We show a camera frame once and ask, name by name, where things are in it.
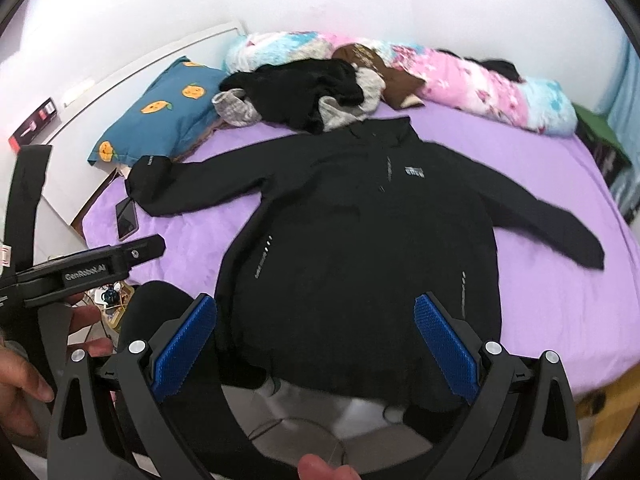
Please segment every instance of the brown garment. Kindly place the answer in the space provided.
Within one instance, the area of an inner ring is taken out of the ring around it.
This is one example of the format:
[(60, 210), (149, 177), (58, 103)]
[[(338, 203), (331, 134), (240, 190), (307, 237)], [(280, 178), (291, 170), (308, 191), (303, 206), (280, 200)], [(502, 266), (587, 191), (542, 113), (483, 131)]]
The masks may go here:
[(424, 80), (405, 70), (386, 66), (374, 50), (359, 43), (352, 43), (338, 48), (332, 57), (378, 72), (386, 85), (382, 98), (394, 110), (424, 105), (421, 99), (414, 95), (414, 92), (424, 85)]

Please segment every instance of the headboard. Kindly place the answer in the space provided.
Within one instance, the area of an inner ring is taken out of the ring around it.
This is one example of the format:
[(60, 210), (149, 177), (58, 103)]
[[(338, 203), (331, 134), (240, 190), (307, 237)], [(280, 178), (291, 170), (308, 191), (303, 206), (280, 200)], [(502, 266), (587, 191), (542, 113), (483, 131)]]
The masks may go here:
[(174, 41), (113, 73), (60, 111), (61, 125), (40, 142), (54, 147), (43, 196), (63, 221), (71, 225), (113, 171), (111, 164), (91, 166), (86, 161), (96, 141), (159, 73), (180, 56), (219, 68), (229, 45), (241, 34), (242, 25), (229, 22)]

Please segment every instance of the phone screen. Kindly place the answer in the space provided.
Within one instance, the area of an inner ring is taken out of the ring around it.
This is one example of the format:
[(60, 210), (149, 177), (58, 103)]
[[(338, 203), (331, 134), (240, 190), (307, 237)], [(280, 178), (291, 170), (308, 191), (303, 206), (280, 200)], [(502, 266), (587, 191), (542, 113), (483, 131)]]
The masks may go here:
[(138, 230), (136, 204), (132, 199), (126, 198), (116, 204), (116, 222), (120, 241), (123, 241)]

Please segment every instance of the purple bed sheet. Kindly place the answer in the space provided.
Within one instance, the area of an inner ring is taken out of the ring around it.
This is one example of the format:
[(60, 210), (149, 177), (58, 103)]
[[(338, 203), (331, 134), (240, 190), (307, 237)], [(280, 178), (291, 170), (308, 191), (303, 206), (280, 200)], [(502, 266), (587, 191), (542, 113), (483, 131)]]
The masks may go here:
[[(556, 139), (434, 103), (379, 118), (409, 115), (423, 140), (435, 140), (506, 174), (537, 197), (572, 211), (601, 241), (605, 270), (589, 270), (522, 234), (496, 229), (502, 344), (513, 354), (557, 351), (574, 395), (620, 377), (640, 361), (640, 250), (598, 168), (576, 137)], [(291, 134), (263, 123), (217, 131), (190, 161)], [(114, 181), (84, 218), (89, 247), (118, 243), (115, 205), (126, 196)], [(160, 233), (164, 257), (133, 269), (130, 280), (165, 280), (192, 296), (212, 294), (225, 251), (257, 208), (259, 193), (173, 218), (137, 208), (134, 235)]]

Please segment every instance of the blue textured pad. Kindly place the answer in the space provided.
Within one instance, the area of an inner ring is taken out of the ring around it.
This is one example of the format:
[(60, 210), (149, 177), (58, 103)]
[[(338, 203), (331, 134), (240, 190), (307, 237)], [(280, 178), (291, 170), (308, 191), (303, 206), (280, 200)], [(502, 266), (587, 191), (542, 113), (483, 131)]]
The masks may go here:
[(480, 391), (476, 361), (425, 294), (415, 299), (414, 319), (453, 394), (472, 404)]
[(218, 309), (205, 296), (156, 359), (151, 391), (157, 402), (175, 395), (216, 326)]

